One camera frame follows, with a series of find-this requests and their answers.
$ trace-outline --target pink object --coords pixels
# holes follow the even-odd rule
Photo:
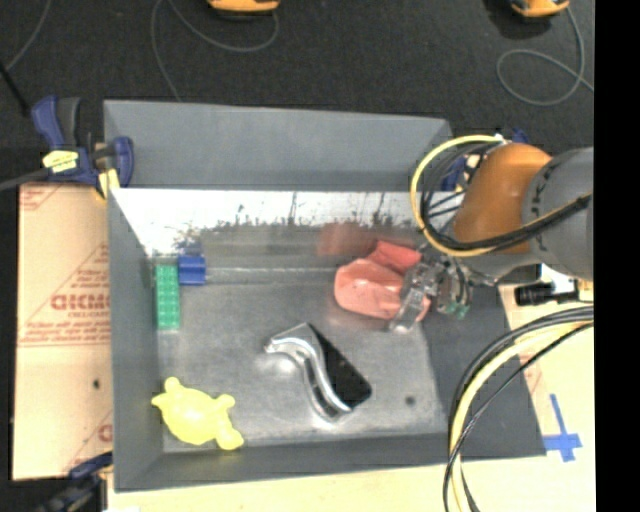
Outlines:
[[[375,250],[340,267],[334,282],[338,304],[354,313],[391,320],[400,310],[404,274],[421,259],[419,252],[378,241]],[[426,315],[431,301],[425,297],[418,320]]]

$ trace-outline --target yellow cable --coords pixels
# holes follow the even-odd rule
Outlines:
[[[422,173],[438,155],[440,155],[447,149],[450,149],[455,146],[461,146],[462,144],[470,144],[474,142],[492,143],[492,142],[502,142],[502,141],[503,141],[502,138],[491,136],[491,135],[465,135],[463,137],[457,137],[455,139],[451,139],[445,142],[444,144],[441,144],[437,148],[432,149],[429,153],[427,153],[427,156],[425,156],[422,159],[422,161],[418,164],[418,167],[413,173],[413,178],[411,179],[411,187],[409,191],[410,200],[411,200],[411,209],[413,211],[413,216],[416,219],[418,226],[420,227],[420,230],[427,237],[427,240],[429,240],[431,245],[433,245],[439,251],[444,252],[445,254],[450,254],[452,256],[466,256],[466,255],[477,256],[477,255],[489,252],[491,248],[475,249],[474,251],[457,251],[457,250],[445,247],[444,245],[440,244],[439,242],[433,239],[433,237],[428,233],[426,229],[426,225],[422,220],[422,216],[420,215],[420,202],[419,202],[417,191],[418,191],[418,181],[420,180]]]
[[[418,197],[418,181],[420,180],[420,177],[422,176],[422,174],[424,173],[424,170],[427,168],[427,166],[442,152],[446,151],[447,149],[450,149],[452,147],[455,146],[460,146],[462,144],[469,144],[472,142],[502,142],[504,141],[504,139],[500,138],[500,137],[496,137],[496,136],[491,136],[491,135],[466,135],[463,137],[458,137],[456,139],[451,139],[447,142],[445,142],[444,144],[441,144],[440,146],[438,146],[437,148],[431,150],[427,156],[425,156],[422,161],[418,164],[418,167],[416,168],[414,174],[413,174],[413,178],[411,179],[411,186],[409,189],[409,199],[411,201],[411,210],[413,211],[413,216],[416,220],[416,222],[418,223],[418,226],[420,227],[420,230],[422,231],[422,233],[424,234],[424,236],[427,238],[427,240],[429,241],[429,243],[435,247],[436,249],[438,249],[440,252],[443,252],[445,254],[449,254],[450,256],[456,256],[458,258],[470,258],[472,256],[480,256],[482,254],[487,254],[493,250],[495,250],[495,246],[492,247],[480,247],[477,249],[453,249],[451,247],[448,247],[446,245],[441,244],[440,242],[438,242],[435,238],[433,238],[433,236],[429,233],[429,231],[427,230],[427,226],[424,223],[424,220],[422,220],[422,215],[420,215],[420,199]],[[573,204],[573,203],[577,203],[578,201],[582,201],[583,199],[586,199],[587,197],[589,197],[591,195],[591,192],[584,194],[580,197],[578,197],[577,199],[575,199],[572,203],[569,204]],[[551,217],[552,215],[555,215],[557,212],[559,212],[560,210],[562,210],[563,208],[565,208],[567,205],[565,206],[561,206],[559,208],[556,208],[555,210],[552,210],[548,213],[546,213],[545,215],[538,217],[537,219],[522,225],[522,228],[529,228],[531,226],[536,225],[539,222],[544,221],[545,219],[547,219],[548,217]]]
[[[578,326],[588,323],[590,323],[590,321],[571,322],[570,324],[567,324],[566,332],[562,332],[560,336],[573,331]],[[554,332],[554,336],[549,336],[550,330]],[[484,385],[484,383],[496,372],[496,370],[498,370],[507,361],[509,361],[516,355],[519,355],[526,350],[530,350],[538,343],[540,343],[541,345],[536,349],[536,352],[554,343],[558,339],[558,335],[556,334],[558,330],[564,331],[564,329],[560,329],[558,326],[552,326],[545,329],[540,329],[539,331],[534,333],[520,336],[515,345],[511,345],[502,352],[499,352],[493,359],[491,359],[485,366],[482,367],[482,369],[476,374],[476,376],[469,382],[469,385],[467,386],[465,392],[460,397],[460,401],[458,402],[458,407],[456,409],[456,413],[454,414],[454,419],[451,426],[451,441],[449,444],[450,453],[453,452],[456,444],[458,443],[458,439],[462,434],[464,421],[467,417],[471,402],[475,398],[478,390]],[[464,481],[462,478],[462,463],[460,461],[460,453],[458,453],[458,456],[456,457],[452,465],[451,480],[452,489],[456,498],[458,509],[463,512],[471,512],[471,508],[469,507],[464,492]]]

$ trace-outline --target yellow rubber duck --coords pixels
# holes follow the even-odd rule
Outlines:
[[[228,409],[236,403],[231,395],[212,398],[183,386],[176,377],[165,380],[164,389],[166,392],[153,397],[151,404],[162,411],[162,419],[178,439],[197,446],[215,439],[223,450],[244,444],[229,419]]]

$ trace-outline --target black carpet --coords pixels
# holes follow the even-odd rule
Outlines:
[[[205,0],[172,0],[197,30],[237,46],[259,45],[274,19],[229,21]],[[0,60],[9,65],[46,0],[0,0]],[[29,103],[80,96],[81,136],[102,136],[104,98],[174,100],[150,33],[156,0],[54,0],[38,37],[10,74]],[[584,38],[584,77],[594,83],[595,1],[572,2]],[[579,67],[568,14],[523,23],[507,0],[283,0],[279,32],[266,49],[231,52],[190,32],[168,0],[156,9],[158,52],[185,101],[404,113],[447,119],[455,135],[520,128],[551,154],[594,144],[594,96],[583,85],[559,105],[533,106],[510,94],[496,64],[526,48]],[[549,101],[575,78],[548,62],[511,57],[504,75],[531,99]],[[0,181],[38,167],[46,147],[0,80]],[[29,508],[62,482],[9,483],[10,397],[15,337],[15,194],[0,193],[0,511]]]

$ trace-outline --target green lego brick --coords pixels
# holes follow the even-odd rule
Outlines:
[[[156,265],[156,326],[160,330],[180,327],[180,284],[178,267]]]

